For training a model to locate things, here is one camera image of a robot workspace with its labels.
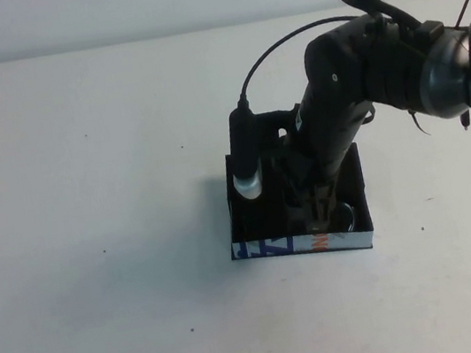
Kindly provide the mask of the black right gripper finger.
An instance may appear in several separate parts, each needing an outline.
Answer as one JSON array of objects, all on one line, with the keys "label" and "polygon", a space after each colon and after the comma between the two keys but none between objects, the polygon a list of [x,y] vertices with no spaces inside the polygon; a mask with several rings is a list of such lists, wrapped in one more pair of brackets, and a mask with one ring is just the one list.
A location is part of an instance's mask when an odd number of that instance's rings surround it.
[{"label": "black right gripper finger", "polygon": [[314,228],[328,229],[331,225],[333,211],[336,207],[335,183],[320,184],[311,188],[310,197]]},{"label": "black right gripper finger", "polygon": [[311,220],[312,214],[307,201],[301,201],[296,194],[285,195],[290,223],[302,223]]}]

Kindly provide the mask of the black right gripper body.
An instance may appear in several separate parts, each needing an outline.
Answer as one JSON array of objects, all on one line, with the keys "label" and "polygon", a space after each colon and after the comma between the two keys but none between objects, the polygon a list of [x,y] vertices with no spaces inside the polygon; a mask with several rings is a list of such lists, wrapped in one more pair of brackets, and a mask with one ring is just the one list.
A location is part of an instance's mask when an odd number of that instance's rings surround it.
[{"label": "black right gripper body", "polygon": [[362,125],[372,121],[373,103],[334,101],[291,111],[271,111],[271,126],[287,134],[277,141],[278,169],[293,195],[334,187],[341,164]]}]

